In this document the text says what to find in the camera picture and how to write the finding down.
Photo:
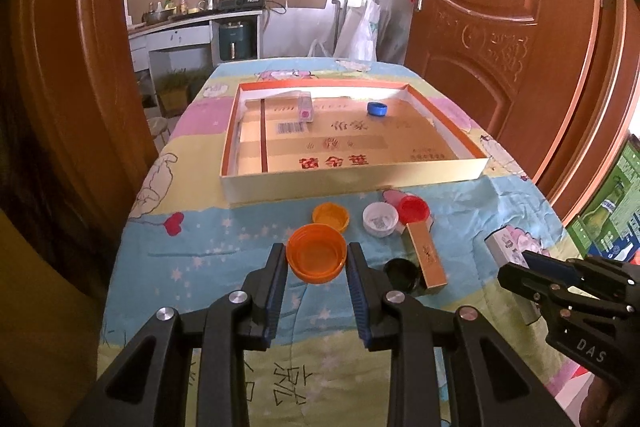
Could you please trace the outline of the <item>gold rectangular box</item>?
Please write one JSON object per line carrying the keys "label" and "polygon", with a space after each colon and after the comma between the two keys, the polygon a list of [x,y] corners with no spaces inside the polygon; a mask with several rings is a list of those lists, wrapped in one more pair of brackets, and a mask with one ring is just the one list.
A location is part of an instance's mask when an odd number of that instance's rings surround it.
{"label": "gold rectangular box", "polygon": [[426,289],[439,291],[447,285],[448,279],[427,222],[408,223],[406,232],[412,251],[418,259]]}

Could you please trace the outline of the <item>black bottle cap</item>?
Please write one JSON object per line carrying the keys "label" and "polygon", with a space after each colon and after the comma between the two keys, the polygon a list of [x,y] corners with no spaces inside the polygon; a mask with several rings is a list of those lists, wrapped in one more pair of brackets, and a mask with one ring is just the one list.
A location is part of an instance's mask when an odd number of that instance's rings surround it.
{"label": "black bottle cap", "polygon": [[390,259],[385,263],[383,271],[395,291],[413,296],[425,294],[422,270],[414,262],[404,258]]}

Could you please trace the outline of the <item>white bottle cap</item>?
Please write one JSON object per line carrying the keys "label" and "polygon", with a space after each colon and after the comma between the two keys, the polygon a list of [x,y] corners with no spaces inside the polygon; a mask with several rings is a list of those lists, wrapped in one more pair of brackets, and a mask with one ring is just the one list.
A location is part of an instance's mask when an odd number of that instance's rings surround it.
{"label": "white bottle cap", "polygon": [[398,223],[398,211],[388,202],[371,202],[363,209],[363,228],[374,237],[382,239],[392,235]]}

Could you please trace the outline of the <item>grey kitchen counter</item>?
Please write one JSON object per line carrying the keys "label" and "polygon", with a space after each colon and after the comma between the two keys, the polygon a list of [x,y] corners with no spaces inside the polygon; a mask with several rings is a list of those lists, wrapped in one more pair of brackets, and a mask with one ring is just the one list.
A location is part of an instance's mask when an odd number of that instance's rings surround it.
{"label": "grey kitchen counter", "polygon": [[221,27],[242,24],[248,27],[248,51],[235,61],[262,58],[262,34],[264,33],[264,10],[250,10],[228,14],[208,14],[173,20],[159,25],[142,27],[129,34],[129,49],[134,72],[151,68],[152,53],[171,53],[201,49],[208,51],[212,64],[232,61],[229,53],[220,52]]}

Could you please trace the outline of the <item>large orange bottle cap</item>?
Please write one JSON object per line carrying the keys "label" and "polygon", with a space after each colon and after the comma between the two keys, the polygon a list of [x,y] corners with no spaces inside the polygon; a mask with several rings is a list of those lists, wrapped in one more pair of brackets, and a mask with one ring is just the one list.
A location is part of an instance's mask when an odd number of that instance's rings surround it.
{"label": "large orange bottle cap", "polygon": [[308,284],[325,284],[343,270],[347,244],[340,232],[311,223],[293,232],[286,243],[286,260],[293,273]]}

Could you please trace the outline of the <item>potted green plant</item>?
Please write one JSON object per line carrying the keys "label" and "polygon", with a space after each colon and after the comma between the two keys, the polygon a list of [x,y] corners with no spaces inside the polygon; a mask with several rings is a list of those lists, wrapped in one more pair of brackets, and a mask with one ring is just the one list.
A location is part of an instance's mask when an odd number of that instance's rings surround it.
{"label": "potted green plant", "polygon": [[212,70],[176,69],[156,80],[156,93],[160,111],[165,117],[181,115],[198,95]]}

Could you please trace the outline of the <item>colourful cartoon bed sheet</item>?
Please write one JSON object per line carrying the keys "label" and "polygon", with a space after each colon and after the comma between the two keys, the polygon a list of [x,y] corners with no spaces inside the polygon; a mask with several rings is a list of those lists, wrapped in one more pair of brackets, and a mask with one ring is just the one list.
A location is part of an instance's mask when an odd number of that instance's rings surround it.
{"label": "colourful cartoon bed sheet", "polygon": [[[288,78],[391,79],[427,96],[488,155],[482,175],[462,183],[416,188],[434,212],[432,233],[447,285],[427,305],[475,307],[518,351],[551,392],[576,372],[546,343],[544,321],[526,324],[514,297],[497,280],[486,237],[509,229],[521,246],[553,257],[577,249],[533,181],[478,120],[393,64],[329,58],[270,58],[217,67],[171,132],[122,232],[98,348],[100,369],[157,310],[208,307],[239,288],[270,248],[306,225],[311,199],[230,208],[219,182],[224,135],[242,82]],[[386,422],[390,357],[358,337],[345,277],[308,285],[289,277],[278,333],[269,350],[245,357],[250,421],[255,426],[382,426]]]}

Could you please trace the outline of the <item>blue bottle cap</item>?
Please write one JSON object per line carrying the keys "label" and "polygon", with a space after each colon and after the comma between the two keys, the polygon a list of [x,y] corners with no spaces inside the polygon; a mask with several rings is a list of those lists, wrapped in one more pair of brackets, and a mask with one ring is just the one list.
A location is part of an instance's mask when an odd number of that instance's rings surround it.
{"label": "blue bottle cap", "polygon": [[382,102],[371,101],[367,104],[367,113],[373,117],[385,117],[388,112],[388,106]]}

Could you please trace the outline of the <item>green beverage carton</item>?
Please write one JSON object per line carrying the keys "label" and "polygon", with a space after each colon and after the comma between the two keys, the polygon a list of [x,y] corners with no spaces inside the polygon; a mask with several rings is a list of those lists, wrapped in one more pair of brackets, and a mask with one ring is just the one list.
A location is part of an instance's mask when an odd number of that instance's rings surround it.
{"label": "green beverage carton", "polygon": [[639,139],[631,134],[593,199],[567,227],[582,257],[639,264]]}

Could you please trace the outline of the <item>white plastic bag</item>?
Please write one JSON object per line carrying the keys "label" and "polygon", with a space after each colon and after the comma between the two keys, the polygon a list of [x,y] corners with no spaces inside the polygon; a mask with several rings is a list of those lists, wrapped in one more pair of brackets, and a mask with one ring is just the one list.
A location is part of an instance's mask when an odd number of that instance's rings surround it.
{"label": "white plastic bag", "polygon": [[321,42],[314,39],[307,56],[375,62],[380,15],[381,7],[373,0],[364,0],[359,8],[349,8],[334,51],[329,53]]}

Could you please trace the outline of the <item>red bottle cap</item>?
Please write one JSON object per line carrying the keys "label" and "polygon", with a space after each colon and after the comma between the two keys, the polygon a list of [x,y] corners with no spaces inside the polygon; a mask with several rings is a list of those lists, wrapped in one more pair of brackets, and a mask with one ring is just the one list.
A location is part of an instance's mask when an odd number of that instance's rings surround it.
{"label": "red bottle cap", "polygon": [[405,195],[397,204],[399,221],[403,225],[425,222],[431,216],[430,207],[421,197]]}

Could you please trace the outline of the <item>white cartoon rectangular box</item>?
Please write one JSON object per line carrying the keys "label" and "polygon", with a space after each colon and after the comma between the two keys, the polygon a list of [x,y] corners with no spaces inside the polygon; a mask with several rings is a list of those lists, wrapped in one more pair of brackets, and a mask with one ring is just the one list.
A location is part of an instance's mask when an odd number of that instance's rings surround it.
{"label": "white cartoon rectangular box", "polygon": [[512,227],[512,225],[506,225],[492,232],[484,239],[484,242],[498,267],[502,267],[507,263],[514,263],[514,265],[521,265],[527,268],[528,263],[524,258],[525,251],[542,255],[547,254],[538,239],[535,239],[535,237],[520,228]]}

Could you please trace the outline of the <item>metal cooking pot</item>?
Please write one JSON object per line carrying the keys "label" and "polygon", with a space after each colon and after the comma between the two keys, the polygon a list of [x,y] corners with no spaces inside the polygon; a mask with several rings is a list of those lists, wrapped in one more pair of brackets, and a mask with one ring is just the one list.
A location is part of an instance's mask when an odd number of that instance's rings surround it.
{"label": "metal cooking pot", "polygon": [[165,23],[174,15],[174,9],[162,9],[157,11],[145,12],[141,17],[141,21],[142,23],[145,23],[146,26],[152,26],[155,24]]}

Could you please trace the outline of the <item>dark green air fryer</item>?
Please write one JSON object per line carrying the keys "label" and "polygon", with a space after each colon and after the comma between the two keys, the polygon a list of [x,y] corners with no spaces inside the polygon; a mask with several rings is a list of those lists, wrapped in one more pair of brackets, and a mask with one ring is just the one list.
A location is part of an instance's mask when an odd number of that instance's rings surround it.
{"label": "dark green air fryer", "polygon": [[221,61],[243,61],[252,56],[252,24],[250,22],[232,20],[221,23],[218,36]]}

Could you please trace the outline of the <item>clear floral rectangular box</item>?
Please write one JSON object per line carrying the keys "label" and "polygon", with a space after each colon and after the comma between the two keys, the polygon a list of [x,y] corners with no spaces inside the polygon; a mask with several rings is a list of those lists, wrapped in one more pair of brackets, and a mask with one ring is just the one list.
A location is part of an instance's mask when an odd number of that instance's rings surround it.
{"label": "clear floral rectangular box", "polygon": [[297,98],[298,120],[309,124],[314,121],[314,100],[309,93],[303,92]]}

